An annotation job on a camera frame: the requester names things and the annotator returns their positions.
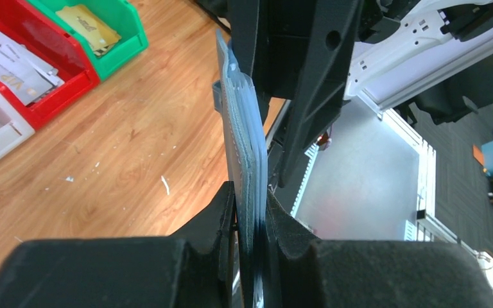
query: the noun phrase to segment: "wooden table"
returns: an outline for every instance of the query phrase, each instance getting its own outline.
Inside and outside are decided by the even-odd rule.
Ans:
[[[170,234],[227,179],[216,25],[189,0],[131,2],[149,48],[0,160],[0,264],[29,239]]]

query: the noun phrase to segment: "green bin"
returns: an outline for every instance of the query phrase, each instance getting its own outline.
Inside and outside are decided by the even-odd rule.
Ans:
[[[106,80],[127,61],[148,47],[148,39],[137,10],[126,0],[27,0],[53,22],[80,42],[101,81]],[[80,34],[65,23],[56,12],[65,6],[84,4],[122,39],[104,56],[96,57]]]

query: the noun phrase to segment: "screw hole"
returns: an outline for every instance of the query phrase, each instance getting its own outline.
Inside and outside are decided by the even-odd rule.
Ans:
[[[329,50],[336,49],[340,43],[341,43],[341,35],[339,35],[339,32],[330,31],[330,33],[326,35],[326,47]]]

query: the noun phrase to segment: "stack of plastic pouches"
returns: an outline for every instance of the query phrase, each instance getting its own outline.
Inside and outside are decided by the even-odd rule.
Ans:
[[[215,105],[222,115],[228,171],[236,193],[243,300],[245,307],[253,307],[263,298],[267,147],[252,79],[241,73],[220,31],[216,45],[221,95],[215,94]]]

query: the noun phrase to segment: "dark carpet floor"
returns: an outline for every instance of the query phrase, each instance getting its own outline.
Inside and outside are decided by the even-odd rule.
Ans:
[[[469,246],[493,255],[490,182],[472,155],[472,145],[493,140],[492,106],[438,126],[415,105],[411,109],[418,119],[416,131],[437,151],[436,217]]]

